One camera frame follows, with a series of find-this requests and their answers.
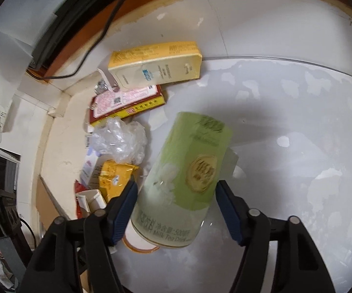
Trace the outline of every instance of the red and yellow box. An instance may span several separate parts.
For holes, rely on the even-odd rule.
[[[107,118],[121,119],[165,104],[164,95],[159,85],[128,91],[105,91],[92,98],[89,123],[98,125]]]

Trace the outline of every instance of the yellow and white box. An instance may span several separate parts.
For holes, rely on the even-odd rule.
[[[197,79],[201,64],[196,42],[170,42],[113,52],[108,71],[123,90]]]

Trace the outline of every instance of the black cable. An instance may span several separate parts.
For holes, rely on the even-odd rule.
[[[110,16],[108,17],[107,22],[104,25],[103,28],[103,32],[101,33],[100,37],[93,43],[93,45],[89,48],[89,50],[87,50],[87,52],[85,53],[84,57],[81,59],[80,64],[78,65],[78,67],[76,68],[76,70],[68,75],[62,75],[62,76],[46,76],[46,77],[38,77],[36,75],[34,75],[29,69],[27,69],[27,73],[32,77],[35,78],[36,80],[47,80],[47,79],[62,79],[62,78],[68,78],[68,77],[73,77],[75,74],[78,73],[78,71],[80,70],[80,68],[82,67],[82,65],[84,64],[85,60],[87,59],[88,55],[91,53],[91,51],[103,40],[103,38],[105,37],[105,35],[107,34],[108,29],[111,26],[112,21],[114,20],[114,17],[116,15],[116,13],[119,11],[119,9],[121,8],[122,4],[125,2],[126,0],[118,0],[118,3],[115,5],[115,7],[113,8]]]
[[[25,221],[25,220],[22,219],[22,218],[20,218],[20,221],[21,221],[23,224],[25,224],[25,225],[27,226],[28,230],[30,231],[30,233],[31,233],[31,235],[32,235],[32,237],[33,237],[33,244],[34,244],[35,249],[36,249],[36,238],[35,238],[35,234],[33,233],[33,231],[32,231],[32,229],[31,229],[30,225],[27,224],[27,221]]]

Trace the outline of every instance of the green bottle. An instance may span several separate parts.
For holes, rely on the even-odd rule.
[[[132,213],[136,231],[168,248],[189,245],[214,195],[231,130],[207,115],[179,112]]]

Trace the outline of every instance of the crumpled plastic bag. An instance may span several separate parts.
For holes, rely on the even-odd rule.
[[[95,127],[90,146],[101,154],[109,153],[120,164],[140,164],[147,144],[145,128],[136,121],[128,124],[121,118],[108,118],[105,127]]]

